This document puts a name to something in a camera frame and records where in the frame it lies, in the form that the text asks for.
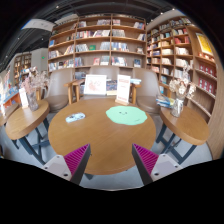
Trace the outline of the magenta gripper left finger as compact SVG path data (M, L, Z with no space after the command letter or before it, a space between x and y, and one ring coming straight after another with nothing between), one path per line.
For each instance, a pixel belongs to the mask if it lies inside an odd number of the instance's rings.
M90 155L91 147L86 144L65 156L54 156L42 169L79 185Z

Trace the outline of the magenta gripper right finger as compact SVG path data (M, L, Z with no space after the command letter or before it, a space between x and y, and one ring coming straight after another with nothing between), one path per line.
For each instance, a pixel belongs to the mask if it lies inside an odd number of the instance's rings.
M182 167L167 154L157 155L151 150L137 144L132 145L132 156L144 185L150 184L182 169Z

